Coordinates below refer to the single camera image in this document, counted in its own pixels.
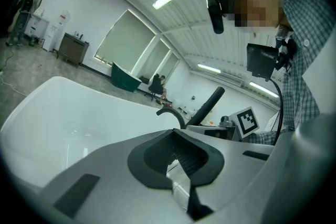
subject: concrete floor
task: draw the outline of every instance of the concrete floor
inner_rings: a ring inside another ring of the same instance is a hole
[[[162,107],[155,100],[151,101],[149,96],[145,97],[143,93],[121,90],[113,86],[109,78],[86,67],[76,68],[74,64],[65,62],[61,57],[56,59],[55,53],[46,52],[38,44],[30,47],[27,41],[20,47],[13,46],[10,49],[5,45],[5,39],[0,39],[0,68],[4,65],[5,59],[11,55],[10,50],[14,55],[3,69],[3,80],[23,94],[30,94],[54,76],[62,76],[118,98],[155,108]],[[0,81],[0,126],[24,98],[24,95]]]

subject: black handle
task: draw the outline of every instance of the black handle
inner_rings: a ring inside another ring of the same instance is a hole
[[[184,126],[184,129],[188,125],[198,126],[204,118],[209,114],[212,108],[217,104],[219,99],[223,96],[225,90],[223,87],[218,87],[216,91],[210,96],[210,98],[203,104],[203,106],[197,111],[192,119]]]
[[[177,118],[177,120],[178,120],[178,122],[179,122],[179,124],[180,124],[180,128],[181,128],[181,129],[185,129],[185,128],[184,128],[184,126],[185,126],[184,119],[182,118],[181,114],[179,114],[175,109],[171,109],[171,108],[162,108],[162,109],[160,109],[159,111],[157,111],[156,114],[157,114],[158,116],[160,116],[162,113],[165,113],[165,112],[168,112],[168,113],[173,114],[173,115]]]

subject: seated person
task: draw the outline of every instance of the seated person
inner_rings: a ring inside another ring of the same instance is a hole
[[[166,79],[165,76],[161,76],[161,77],[160,77],[160,80],[161,80],[161,86],[162,86],[162,95],[161,95],[161,97],[160,97],[159,100],[156,100],[156,102],[157,102],[158,104],[162,104],[161,102],[162,102],[163,100],[167,99],[167,89],[163,87],[163,86],[164,86],[164,83],[163,83],[163,82],[164,82],[165,79]]]

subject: white bathtub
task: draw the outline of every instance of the white bathtub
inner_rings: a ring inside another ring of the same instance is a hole
[[[53,77],[8,117],[1,150],[16,177],[42,188],[97,148],[180,127],[173,115],[157,116],[157,110]]]

